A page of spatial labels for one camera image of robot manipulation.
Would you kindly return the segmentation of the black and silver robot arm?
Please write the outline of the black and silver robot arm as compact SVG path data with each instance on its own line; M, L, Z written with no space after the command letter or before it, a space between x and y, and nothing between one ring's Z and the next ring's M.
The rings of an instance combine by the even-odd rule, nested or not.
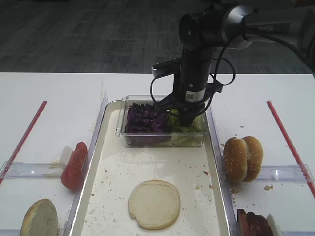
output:
M292 8L259 11L220 0L179 22L182 55L152 67L155 79L173 75L173 90L154 106L179 118L183 126L203 114L223 84L211 73L216 48L244 49L256 41L279 43L309 69L315 68L315 3L296 0Z

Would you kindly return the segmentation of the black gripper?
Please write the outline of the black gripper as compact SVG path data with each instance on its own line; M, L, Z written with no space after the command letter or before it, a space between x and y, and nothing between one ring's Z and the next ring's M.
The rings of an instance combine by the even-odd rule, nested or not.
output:
M154 100L159 114L179 114L181 126L190 126L205 112L205 102L222 90L218 83L208 83L214 50L214 47L182 49L180 71L173 74L172 92L159 102Z

